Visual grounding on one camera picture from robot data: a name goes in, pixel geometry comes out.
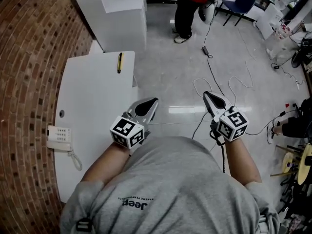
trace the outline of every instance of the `brick wall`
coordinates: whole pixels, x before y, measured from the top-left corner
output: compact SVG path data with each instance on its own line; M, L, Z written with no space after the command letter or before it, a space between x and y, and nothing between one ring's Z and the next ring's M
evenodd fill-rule
M59 232L46 129L67 58L91 41L71 0L0 0L0 233Z

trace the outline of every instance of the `yellow pen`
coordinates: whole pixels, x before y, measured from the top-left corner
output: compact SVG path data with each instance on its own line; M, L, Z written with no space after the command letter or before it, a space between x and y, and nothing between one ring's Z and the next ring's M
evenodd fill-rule
M120 74L121 69L122 69L122 63L123 63L123 53L121 52L118 55L118 64L117 64L117 73Z

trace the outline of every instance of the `gray tile floor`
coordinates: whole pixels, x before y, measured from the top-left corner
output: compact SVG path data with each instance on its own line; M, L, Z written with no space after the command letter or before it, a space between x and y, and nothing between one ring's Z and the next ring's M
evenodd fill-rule
M175 44L175 34L172 33L174 25L170 23L170 20L174 20L175 11L174 4L148 5L147 49L144 53L136 53L135 75L143 96L158 97L160 100L160 107L152 123L154 125L150 126L150 138L192 137L206 112L202 98L194 89L194 79L205 78L211 84L212 90L218 92L207 64L207 57L201 51L208 25L200 20L196 12L192 26L193 36L183 44ZM206 41L206 46L213 55L209 62L219 86L232 103L234 95L228 86L231 76L237 76L247 86L252 84L246 62L253 77L253 88L245 88L236 79L231 80L231 87L237 94L236 106L243 110L250 120L248 132L257 133L280 112L292 109L286 109L285 103L301 104L302 100L308 97L308 89L304 83L298 90L293 78L284 75L281 70L275 71L271 68L272 61L266 54L265 42L250 21L242 19L237 27L234 27L237 18L232 17L223 27L225 20L225 14L220 12L212 23ZM283 67L299 81L304 78L301 68L293 69L289 62ZM210 89L204 80L198 80L196 87L200 94ZM195 135L195 140L208 150L215 146L215 141L209 137L210 119L210 115L207 114ZM286 146L298 140L279 136L269 145L266 141L266 130L256 136L245 135L243 140L261 172L263 181L271 189L278 208L282 190L279 183L284 178L271 178L270 174L281 172L284 153L277 150L275 145ZM220 147L215 146L211 152L222 167Z

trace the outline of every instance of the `shoe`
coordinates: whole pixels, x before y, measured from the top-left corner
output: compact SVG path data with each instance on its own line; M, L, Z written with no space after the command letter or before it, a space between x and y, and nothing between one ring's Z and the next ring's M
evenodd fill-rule
M185 41L187 41L189 38L185 39L185 38L182 38L181 36L177 36L175 38L175 43L183 43Z
M266 49L266 50L267 50L267 53L268 53L268 55L269 55L270 60L273 60L274 57L272 56L272 51L269 50L269 49Z
M273 133L272 129L274 127L274 122L270 122L267 126L267 142L269 144L272 144L273 143L273 138L274 138L274 135L275 133Z
M203 11L202 9L199 8L198 14L199 14L200 19L201 19L203 22L205 22L205 21L206 21L206 16L205 16L204 11Z

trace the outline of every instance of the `blue chair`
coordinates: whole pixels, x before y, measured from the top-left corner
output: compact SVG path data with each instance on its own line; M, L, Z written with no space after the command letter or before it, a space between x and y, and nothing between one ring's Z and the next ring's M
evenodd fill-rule
M235 24L235 26L236 26L238 24L238 22L242 19L242 15L247 14L251 10L251 8L253 7L254 3L255 3L255 0L235 0L235 1L222 0L222 3L221 3L219 8L221 8L222 5L224 4L234 14L238 14L239 15L239 19L238 19L238 21ZM230 13L230 16L226 19L226 21L223 24L223 26L228 22L228 20L231 18L232 15L233 14Z

